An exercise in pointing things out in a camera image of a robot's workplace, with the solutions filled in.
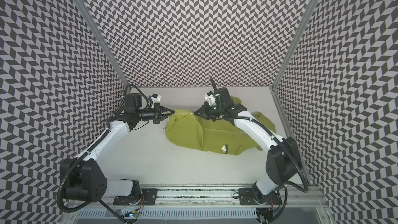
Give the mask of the lime green zip jacket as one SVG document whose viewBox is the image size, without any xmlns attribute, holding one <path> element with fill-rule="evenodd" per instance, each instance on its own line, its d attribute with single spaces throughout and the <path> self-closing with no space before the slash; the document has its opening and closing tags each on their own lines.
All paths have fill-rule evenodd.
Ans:
<svg viewBox="0 0 398 224">
<path fill-rule="evenodd" d="M 168 140 L 180 147 L 238 156 L 248 149 L 268 150 L 233 122 L 213 122 L 188 110 L 176 110 L 165 126 Z"/>
</svg>

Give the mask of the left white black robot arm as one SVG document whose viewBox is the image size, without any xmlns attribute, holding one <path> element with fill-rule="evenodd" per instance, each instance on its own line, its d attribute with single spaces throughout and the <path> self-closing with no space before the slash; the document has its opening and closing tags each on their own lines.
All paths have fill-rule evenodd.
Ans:
<svg viewBox="0 0 398 224">
<path fill-rule="evenodd" d="M 57 200 L 97 202 L 102 198 L 133 197 L 141 194 L 139 183 L 128 179 L 107 179 L 102 166 L 122 139 L 139 122 L 159 124 L 175 112 L 161 106 L 161 96 L 149 97 L 152 104 L 142 106 L 143 96 L 128 93 L 116 112 L 109 118 L 105 131 L 76 158 L 65 159 L 60 165 L 61 184 Z"/>
</svg>

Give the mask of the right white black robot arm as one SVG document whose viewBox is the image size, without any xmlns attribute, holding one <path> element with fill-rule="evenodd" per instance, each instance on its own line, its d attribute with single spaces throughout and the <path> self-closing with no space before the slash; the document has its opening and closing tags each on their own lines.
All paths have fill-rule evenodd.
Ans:
<svg viewBox="0 0 398 224">
<path fill-rule="evenodd" d="M 285 185 L 291 185 L 304 193 L 309 191 L 297 142 L 267 128 L 245 106 L 234 102 L 227 88 L 214 87 L 213 91 L 205 94 L 203 105 L 194 115 L 205 120 L 230 122 L 249 135 L 267 153 L 265 174 L 252 187 L 257 203 L 267 203 L 272 193 Z"/>
</svg>

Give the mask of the small green circuit board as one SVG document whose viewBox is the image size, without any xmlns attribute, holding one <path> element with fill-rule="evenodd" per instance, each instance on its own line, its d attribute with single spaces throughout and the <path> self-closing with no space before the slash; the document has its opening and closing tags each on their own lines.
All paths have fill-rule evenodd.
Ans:
<svg viewBox="0 0 398 224">
<path fill-rule="evenodd" d="M 124 214 L 124 218 L 129 218 L 129 219 L 138 219 L 139 216 L 140 214 L 137 211 L 130 211 Z"/>
</svg>

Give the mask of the aluminium front mounting rail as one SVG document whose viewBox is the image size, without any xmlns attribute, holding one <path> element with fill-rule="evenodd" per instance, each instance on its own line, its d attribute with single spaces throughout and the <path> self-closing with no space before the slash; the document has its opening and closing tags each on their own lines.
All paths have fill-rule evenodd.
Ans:
<svg viewBox="0 0 398 224">
<path fill-rule="evenodd" d="M 158 189 L 155 205 L 144 207 L 278 207 L 281 205 L 240 205 L 238 190 L 250 188 L 249 185 L 141 185 L 143 188 Z M 278 192 L 284 202 L 285 191 Z M 104 196 L 102 200 L 113 205 L 114 198 L 121 196 Z"/>
</svg>

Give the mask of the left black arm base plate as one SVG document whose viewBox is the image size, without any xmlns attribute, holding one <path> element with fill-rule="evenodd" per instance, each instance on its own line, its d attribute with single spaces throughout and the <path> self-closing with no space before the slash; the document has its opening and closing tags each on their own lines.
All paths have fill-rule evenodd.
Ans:
<svg viewBox="0 0 398 224">
<path fill-rule="evenodd" d="M 152 206 L 155 205 L 158 189 L 143 188 L 131 196 L 115 197 L 113 205 L 115 206 Z"/>
</svg>

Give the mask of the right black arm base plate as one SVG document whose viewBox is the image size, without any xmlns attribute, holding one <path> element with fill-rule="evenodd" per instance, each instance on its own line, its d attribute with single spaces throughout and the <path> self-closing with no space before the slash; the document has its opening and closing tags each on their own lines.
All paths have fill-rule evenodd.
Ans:
<svg viewBox="0 0 398 224">
<path fill-rule="evenodd" d="M 264 195 L 255 189 L 240 188 L 238 195 L 240 205 L 281 205 L 283 203 L 280 194 L 275 191 Z"/>
</svg>

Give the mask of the left aluminium corner post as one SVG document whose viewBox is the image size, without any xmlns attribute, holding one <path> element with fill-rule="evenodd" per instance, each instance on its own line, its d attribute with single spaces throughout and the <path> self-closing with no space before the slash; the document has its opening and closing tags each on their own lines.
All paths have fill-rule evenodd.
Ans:
<svg viewBox="0 0 398 224">
<path fill-rule="evenodd" d="M 124 86 L 126 86 L 129 82 L 124 75 L 124 72 L 120 68 L 115 56 L 113 55 L 110 47 L 106 43 L 105 38 L 101 34 L 97 24 L 95 23 L 92 15 L 90 14 L 90 11 L 88 7 L 86 6 L 85 2 L 83 0 L 72 0 L 76 7 L 78 8 L 78 11 L 82 15 L 84 21 L 88 25 L 89 29 L 91 30 L 93 36 L 97 40 L 99 46 L 103 50 L 105 57 L 107 58 L 108 62 L 111 64 L 112 68 L 114 69 L 115 73 L 118 75 L 120 81 Z"/>
</svg>

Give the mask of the aluminium corner post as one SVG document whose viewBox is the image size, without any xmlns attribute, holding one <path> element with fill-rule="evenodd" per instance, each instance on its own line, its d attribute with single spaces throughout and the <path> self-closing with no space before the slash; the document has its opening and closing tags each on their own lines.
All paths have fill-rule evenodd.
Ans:
<svg viewBox="0 0 398 224">
<path fill-rule="evenodd" d="M 78 8 L 78 11 L 82 15 L 84 21 L 88 25 L 89 29 L 91 30 L 93 36 L 97 40 L 99 46 L 103 50 L 105 57 L 107 58 L 108 62 L 111 64 L 112 68 L 114 69 L 115 73 L 118 75 L 120 81 L 124 86 L 126 86 L 129 82 L 124 75 L 124 72 L 120 68 L 115 56 L 113 55 L 110 47 L 106 43 L 105 38 L 101 34 L 97 24 L 95 23 L 92 15 L 90 14 L 90 11 L 88 7 L 86 6 L 85 2 L 83 0 L 72 0 L 76 7 Z"/>
<path fill-rule="evenodd" d="M 309 3 L 304 11 L 304 14 L 299 22 L 298 28 L 293 36 L 292 42 L 287 50 L 287 54 L 283 59 L 283 62 L 281 64 L 281 67 L 277 73 L 277 76 L 272 84 L 272 91 L 276 91 L 287 68 L 288 65 L 298 47 L 298 44 L 303 37 L 303 34 L 305 32 L 305 29 L 313 15 L 314 10 L 316 9 L 316 6 L 318 4 L 319 0 L 309 0 Z"/>
</svg>

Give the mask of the right aluminium corner post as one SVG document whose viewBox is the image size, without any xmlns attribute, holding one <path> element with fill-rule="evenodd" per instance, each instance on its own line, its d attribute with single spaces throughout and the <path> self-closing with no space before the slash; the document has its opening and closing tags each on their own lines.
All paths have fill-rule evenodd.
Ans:
<svg viewBox="0 0 398 224">
<path fill-rule="evenodd" d="M 288 65 L 298 47 L 298 44 L 303 37 L 303 34 L 305 32 L 305 29 L 313 15 L 314 10 L 316 9 L 316 6 L 318 4 L 319 0 L 309 0 L 309 3 L 304 11 L 304 14 L 299 22 L 298 28 L 293 36 L 292 42 L 287 50 L 287 54 L 283 59 L 283 62 L 281 64 L 281 67 L 277 73 L 277 76 L 272 84 L 272 91 L 276 91 L 287 68 Z"/>
</svg>

